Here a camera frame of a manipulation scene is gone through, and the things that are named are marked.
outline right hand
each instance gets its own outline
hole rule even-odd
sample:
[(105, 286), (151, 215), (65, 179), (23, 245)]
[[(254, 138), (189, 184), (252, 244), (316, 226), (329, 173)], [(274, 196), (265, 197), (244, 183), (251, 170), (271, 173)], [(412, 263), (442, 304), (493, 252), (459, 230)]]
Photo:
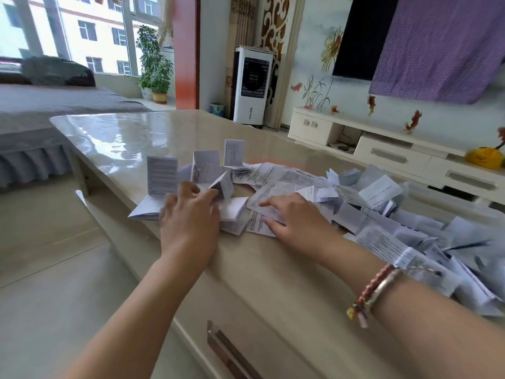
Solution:
[(316, 205), (298, 193), (270, 197), (260, 206), (272, 206), (284, 218), (286, 225), (271, 218), (263, 220), (281, 242), (318, 263), (323, 263), (325, 250), (342, 239)]

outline metal handle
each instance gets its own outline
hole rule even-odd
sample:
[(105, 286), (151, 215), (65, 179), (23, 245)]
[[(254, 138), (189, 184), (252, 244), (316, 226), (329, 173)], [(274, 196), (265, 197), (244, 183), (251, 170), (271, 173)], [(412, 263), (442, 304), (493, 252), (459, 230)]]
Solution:
[(228, 338), (208, 322), (207, 343), (236, 379), (262, 379)]
[(475, 186), (480, 189), (489, 190), (489, 191), (493, 191), (493, 190), (497, 189), (497, 186), (494, 182), (484, 181), (479, 178), (475, 178), (475, 177), (471, 177), (466, 174), (458, 173), (457, 171), (454, 171), (454, 170), (449, 170), (447, 173), (445, 173), (445, 176), (447, 178), (453, 179), (454, 181), (466, 183), (467, 185)]
[(375, 154), (377, 157), (385, 158), (393, 162), (398, 162), (399, 164), (406, 164), (408, 162), (408, 158), (404, 156), (399, 156), (395, 153), (390, 153), (385, 150), (373, 148), (372, 154)]

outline left hand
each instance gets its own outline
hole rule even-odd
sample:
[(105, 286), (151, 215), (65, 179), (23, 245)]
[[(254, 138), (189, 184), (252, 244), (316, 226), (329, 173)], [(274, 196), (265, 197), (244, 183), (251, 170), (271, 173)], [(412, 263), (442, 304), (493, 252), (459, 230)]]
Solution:
[(160, 211), (161, 258), (181, 263), (201, 274), (216, 251), (219, 235), (219, 207), (211, 205), (218, 191), (201, 196), (198, 186), (181, 182), (177, 195), (167, 194)]

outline tile floor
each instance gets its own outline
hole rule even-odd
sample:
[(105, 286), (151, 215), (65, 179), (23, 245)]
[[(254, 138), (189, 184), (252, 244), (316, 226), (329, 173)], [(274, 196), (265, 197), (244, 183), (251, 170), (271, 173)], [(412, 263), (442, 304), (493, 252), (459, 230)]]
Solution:
[[(63, 370), (137, 285), (70, 176), (0, 193), (0, 377)], [(205, 379), (169, 331), (152, 378)]]

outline painted flower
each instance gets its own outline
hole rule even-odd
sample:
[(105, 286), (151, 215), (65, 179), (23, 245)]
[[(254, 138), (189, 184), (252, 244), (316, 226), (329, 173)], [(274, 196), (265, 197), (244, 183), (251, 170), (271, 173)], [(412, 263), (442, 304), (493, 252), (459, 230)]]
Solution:
[(321, 71), (323, 73), (328, 73), (330, 65), (335, 63), (343, 34), (342, 28), (339, 27), (334, 34), (330, 34), (324, 41), (324, 50), (321, 53), (321, 62), (323, 63)]

